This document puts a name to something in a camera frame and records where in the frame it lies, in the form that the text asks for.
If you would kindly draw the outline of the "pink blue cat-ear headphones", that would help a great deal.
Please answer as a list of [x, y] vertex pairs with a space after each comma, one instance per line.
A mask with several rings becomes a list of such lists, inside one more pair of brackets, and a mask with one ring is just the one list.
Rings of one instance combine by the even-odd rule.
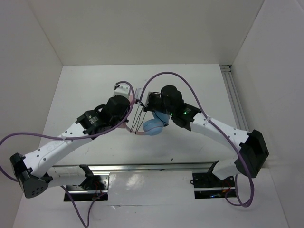
[[[133, 101], [133, 95], [129, 95], [128, 100], [131, 104], [135, 104]], [[119, 128], [126, 129], [129, 133], [135, 135], [149, 135], [155, 136], [163, 131], [163, 128], [169, 125], [170, 116], [160, 112], [144, 112], [144, 107], [137, 105], [132, 126], [129, 127], [127, 122], [121, 124]]]

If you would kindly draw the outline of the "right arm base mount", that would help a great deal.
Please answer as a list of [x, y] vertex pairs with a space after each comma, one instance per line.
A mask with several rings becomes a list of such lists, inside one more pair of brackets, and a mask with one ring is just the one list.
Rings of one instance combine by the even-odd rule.
[[235, 180], [230, 176], [220, 180], [212, 173], [193, 173], [190, 184], [194, 187], [194, 198], [197, 199], [219, 199], [235, 198]]

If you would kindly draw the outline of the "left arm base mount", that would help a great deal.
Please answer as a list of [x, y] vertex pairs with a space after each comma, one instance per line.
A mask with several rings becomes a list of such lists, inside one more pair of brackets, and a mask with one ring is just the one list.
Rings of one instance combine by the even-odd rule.
[[80, 183], [65, 186], [72, 199], [76, 202], [108, 201], [110, 172], [93, 172], [87, 165], [80, 165], [79, 168], [85, 175]]

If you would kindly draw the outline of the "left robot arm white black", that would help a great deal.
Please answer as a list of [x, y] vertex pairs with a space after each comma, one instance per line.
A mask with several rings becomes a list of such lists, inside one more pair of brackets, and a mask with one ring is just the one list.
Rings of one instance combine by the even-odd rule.
[[60, 135], [59, 140], [50, 141], [25, 155], [12, 155], [10, 163], [25, 197], [30, 199], [47, 188], [62, 185], [76, 185], [87, 190], [100, 181], [88, 165], [56, 167], [55, 164], [77, 148], [92, 142], [99, 133], [108, 133], [129, 110], [129, 99], [114, 95], [106, 104], [84, 112]]

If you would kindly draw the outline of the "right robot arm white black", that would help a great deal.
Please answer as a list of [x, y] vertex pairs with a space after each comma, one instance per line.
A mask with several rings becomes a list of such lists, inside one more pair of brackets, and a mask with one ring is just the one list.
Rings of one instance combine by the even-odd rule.
[[172, 120], [178, 127], [207, 136], [236, 153], [235, 157], [212, 165], [207, 175], [212, 186], [238, 174], [256, 178], [269, 156], [260, 131], [247, 132], [204, 116], [199, 108], [185, 103], [181, 92], [173, 85], [163, 87], [160, 92], [149, 92], [144, 111], [153, 115], [153, 119], [143, 124], [147, 135], [159, 134]]

